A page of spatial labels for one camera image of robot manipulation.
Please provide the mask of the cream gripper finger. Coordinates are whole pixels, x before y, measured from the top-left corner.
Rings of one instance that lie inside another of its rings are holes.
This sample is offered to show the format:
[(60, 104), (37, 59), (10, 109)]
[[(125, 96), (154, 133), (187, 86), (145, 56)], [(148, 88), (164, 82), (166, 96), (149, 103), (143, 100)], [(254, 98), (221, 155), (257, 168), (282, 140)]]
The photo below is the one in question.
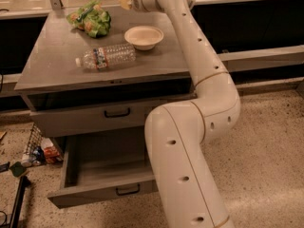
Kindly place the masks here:
[(132, 8), (132, 2), (131, 0), (118, 0), (120, 3), (120, 6), (125, 10), (130, 10)]

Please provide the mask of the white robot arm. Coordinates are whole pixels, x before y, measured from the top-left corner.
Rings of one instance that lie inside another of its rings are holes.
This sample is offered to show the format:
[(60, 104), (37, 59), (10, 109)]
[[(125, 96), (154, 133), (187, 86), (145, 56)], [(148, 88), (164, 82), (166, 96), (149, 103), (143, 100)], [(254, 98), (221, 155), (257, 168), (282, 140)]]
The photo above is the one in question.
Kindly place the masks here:
[(175, 30), (197, 97), (163, 104), (146, 118), (146, 148), (170, 228), (235, 228), (201, 152), (237, 122), (240, 98), (225, 65), (190, 11), (195, 0), (119, 0), (165, 13)]

